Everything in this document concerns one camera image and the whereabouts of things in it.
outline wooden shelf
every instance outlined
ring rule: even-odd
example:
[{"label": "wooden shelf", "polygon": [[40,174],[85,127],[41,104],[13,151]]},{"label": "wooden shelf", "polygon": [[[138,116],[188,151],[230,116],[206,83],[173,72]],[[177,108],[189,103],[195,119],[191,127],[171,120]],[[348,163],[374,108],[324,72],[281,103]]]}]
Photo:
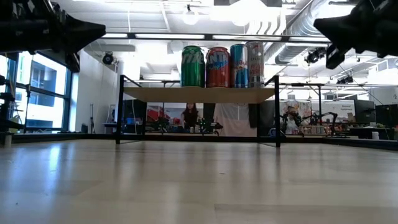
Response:
[{"label": "wooden shelf", "polygon": [[132,88],[124,93],[144,102],[261,103],[274,95],[273,88]]}]

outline spotlight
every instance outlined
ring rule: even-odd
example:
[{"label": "spotlight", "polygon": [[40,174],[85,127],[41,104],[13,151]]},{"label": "spotlight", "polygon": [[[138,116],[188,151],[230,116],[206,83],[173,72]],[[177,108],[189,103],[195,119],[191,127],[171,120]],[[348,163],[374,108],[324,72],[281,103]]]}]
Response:
[{"label": "spotlight", "polygon": [[337,80],[336,84],[349,84],[349,83],[353,83],[353,82],[354,82],[354,78],[352,76],[347,76],[347,77]]},{"label": "spotlight", "polygon": [[304,61],[308,64],[315,63],[319,61],[319,59],[323,58],[326,54],[326,48],[318,47],[313,52],[309,52],[308,56],[304,58]]},{"label": "spotlight", "polygon": [[104,62],[105,65],[111,65],[113,63],[113,60],[113,52],[105,52],[105,56],[102,58],[102,62]]}]

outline wooden floor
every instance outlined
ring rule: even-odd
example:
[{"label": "wooden floor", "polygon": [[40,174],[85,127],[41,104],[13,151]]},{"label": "wooden floor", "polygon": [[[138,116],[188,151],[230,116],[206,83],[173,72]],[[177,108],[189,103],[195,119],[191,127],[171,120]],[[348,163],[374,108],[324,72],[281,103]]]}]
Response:
[{"label": "wooden floor", "polygon": [[0,223],[398,223],[398,154],[82,140],[0,149]]}]

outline red soda can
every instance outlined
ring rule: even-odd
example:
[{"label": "red soda can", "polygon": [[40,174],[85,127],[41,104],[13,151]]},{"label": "red soda can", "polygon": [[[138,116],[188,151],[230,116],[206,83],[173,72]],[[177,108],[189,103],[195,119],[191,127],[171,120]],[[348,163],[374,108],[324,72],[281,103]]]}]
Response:
[{"label": "red soda can", "polygon": [[206,55],[206,87],[229,87],[229,53],[224,47],[213,47]]}]

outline mountain dew can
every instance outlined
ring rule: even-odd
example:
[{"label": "mountain dew can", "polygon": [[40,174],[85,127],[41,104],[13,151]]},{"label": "mountain dew can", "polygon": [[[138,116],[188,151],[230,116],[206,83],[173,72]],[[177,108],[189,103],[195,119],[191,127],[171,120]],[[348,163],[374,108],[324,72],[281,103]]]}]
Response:
[{"label": "mountain dew can", "polygon": [[181,87],[205,87],[205,60],[201,48],[186,46],[182,51]]}]

